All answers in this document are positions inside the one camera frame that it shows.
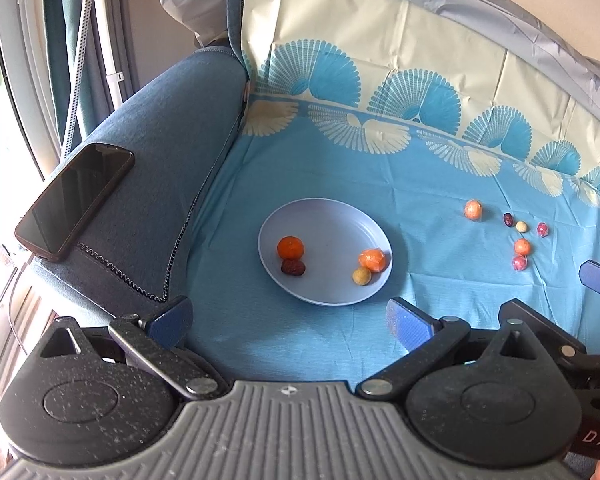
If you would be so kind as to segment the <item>tan longan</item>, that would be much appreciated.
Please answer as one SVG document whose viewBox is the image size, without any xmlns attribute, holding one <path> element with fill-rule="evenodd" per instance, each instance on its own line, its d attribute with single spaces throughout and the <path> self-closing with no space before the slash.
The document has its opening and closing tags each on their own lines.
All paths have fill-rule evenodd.
<svg viewBox="0 0 600 480">
<path fill-rule="evenodd" d="M 525 233 L 528 231 L 528 226 L 526 222 L 517 221 L 516 222 L 516 230 L 521 233 Z"/>
<path fill-rule="evenodd" d="M 373 278 L 373 273 L 369 268 L 366 268 L 366 266 L 359 266 L 352 272 L 351 278 L 354 284 L 357 284 L 358 286 L 366 286 L 370 284 L 370 281 Z"/>
</svg>

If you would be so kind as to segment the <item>dark red jujube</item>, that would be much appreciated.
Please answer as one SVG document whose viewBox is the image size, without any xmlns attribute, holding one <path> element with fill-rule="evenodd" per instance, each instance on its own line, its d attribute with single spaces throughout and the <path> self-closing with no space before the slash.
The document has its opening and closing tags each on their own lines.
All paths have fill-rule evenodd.
<svg viewBox="0 0 600 480">
<path fill-rule="evenodd" d="M 506 224 L 506 226 L 508 226 L 509 228 L 511 226 L 514 225 L 515 220 L 512 214 L 510 214 L 509 212 L 506 212 L 505 214 L 503 214 L 503 222 Z"/>
<path fill-rule="evenodd" d="M 306 265 L 300 259 L 284 259 L 280 264 L 280 270 L 285 275 L 301 276 L 306 272 Z"/>
</svg>

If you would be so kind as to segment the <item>orange tangerine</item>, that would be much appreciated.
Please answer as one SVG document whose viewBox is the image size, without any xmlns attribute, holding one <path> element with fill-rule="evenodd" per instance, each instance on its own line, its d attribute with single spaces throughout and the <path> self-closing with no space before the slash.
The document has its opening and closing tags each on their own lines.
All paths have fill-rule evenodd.
<svg viewBox="0 0 600 480">
<path fill-rule="evenodd" d="M 301 260 L 304 255 L 304 245 L 299 237 L 284 236 L 278 241 L 276 252 L 282 260 Z"/>
<path fill-rule="evenodd" d="M 516 255 L 527 257 L 531 252 L 531 244 L 525 238 L 518 238 L 514 244 Z"/>
</svg>

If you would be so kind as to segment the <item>wrapped red fruit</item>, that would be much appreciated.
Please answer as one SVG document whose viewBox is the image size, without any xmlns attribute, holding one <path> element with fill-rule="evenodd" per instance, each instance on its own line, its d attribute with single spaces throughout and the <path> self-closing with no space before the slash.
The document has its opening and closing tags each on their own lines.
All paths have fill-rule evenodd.
<svg viewBox="0 0 600 480">
<path fill-rule="evenodd" d="M 517 272 L 523 271 L 528 266 L 527 257 L 524 255 L 516 255 L 512 259 L 513 269 Z"/>
<path fill-rule="evenodd" d="M 536 232 L 538 232 L 540 237 L 547 237 L 550 234 L 550 228 L 544 222 L 540 222 L 536 227 Z"/>
</svg>

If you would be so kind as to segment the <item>light purple plate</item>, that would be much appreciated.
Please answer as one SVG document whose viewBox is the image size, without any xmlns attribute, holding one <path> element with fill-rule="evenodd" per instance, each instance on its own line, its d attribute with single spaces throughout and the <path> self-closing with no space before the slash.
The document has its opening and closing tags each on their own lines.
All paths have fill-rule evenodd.
<svg viewBox="0 0 600 480">
<path fill-rule="evenodd" d="M 300 276 L 283 272 L 277 245 L 286 236 L 297 237 L 304 247 Z M 378 249 L 385 266 L 366 285 L 352 278 L 360 266 L 358 256 Z M 392 271 L 392 248 L 387 235 L 368 214 L 329 198 L 302 198 L 275 209 L 260 227 L 258 253 L 273 282 L 294 298 L 322 307 L 358 304 L 387 283 Z"/>
</svg>

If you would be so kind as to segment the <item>black smartphone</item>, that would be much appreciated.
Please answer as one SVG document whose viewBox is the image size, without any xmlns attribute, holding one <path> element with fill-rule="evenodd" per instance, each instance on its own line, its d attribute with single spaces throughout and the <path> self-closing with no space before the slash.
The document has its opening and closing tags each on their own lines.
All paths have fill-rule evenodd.
<svg viewBox="0 0 600 480">
<path fill-rule="evenodd" d="M 92 143 L 61 168 L 15 227 L 15 238 L 33 255 L 57 262 L 134 166 L 126 148 Z"/>
</svg>

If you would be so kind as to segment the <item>blue patterned cloth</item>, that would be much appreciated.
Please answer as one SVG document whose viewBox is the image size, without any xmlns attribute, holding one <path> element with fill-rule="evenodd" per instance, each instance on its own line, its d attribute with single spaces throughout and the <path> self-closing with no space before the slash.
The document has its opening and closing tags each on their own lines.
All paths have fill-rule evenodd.
<svg viewBox="0 0 600 480">
<path fill-rule="evenodd" d="M 407 0 L 246 0 L 240 50 L 249 115 L 189 256 L 197 352 L 249 379 L 358 382 L 402 356 L 385 315 L 401 296 L 478 327 L 518 298 L 600 353 L 600 296 L 578 277 L 600 262 L 600 122 L 582 104 Z M 392 272 L 362 304 L 311 306 L 263 269 L 263 221 L 306 197 L 355 206 L 387 234 Z M 531 244 L 521 272 L 518 238 Z"/>
</svg>

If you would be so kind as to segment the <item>teal curtain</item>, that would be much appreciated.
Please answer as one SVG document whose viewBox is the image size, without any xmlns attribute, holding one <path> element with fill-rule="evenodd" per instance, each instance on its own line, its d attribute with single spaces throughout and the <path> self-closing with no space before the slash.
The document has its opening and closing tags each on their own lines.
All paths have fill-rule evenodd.
<svg viewBox="0 0 600 480">
<path fill-rule="evenodd" d="M 65 133 L 69 109 L 71 70 L 78 41 L 81 3 L 82 0 L 43 0 L 50 88 L 60 136 Z M 73 143 L 79 144 L 113 110 L 97 43 L 96 20 L 92 18 L 85 48 L 79 104 L 76 107 Z"/>
</svg>

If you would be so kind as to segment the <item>grey metal stand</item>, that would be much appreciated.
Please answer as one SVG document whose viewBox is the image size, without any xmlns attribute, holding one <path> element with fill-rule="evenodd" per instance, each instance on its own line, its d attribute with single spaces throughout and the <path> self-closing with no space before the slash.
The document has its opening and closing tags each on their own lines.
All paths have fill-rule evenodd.
<svg viewBox="0 0 600 480">
<path fill-rule="evenodd" d="M 136 90 L 128 0 L 61 0 L 69 97 L 62 154 L 78 146 Z"/>
</svg>

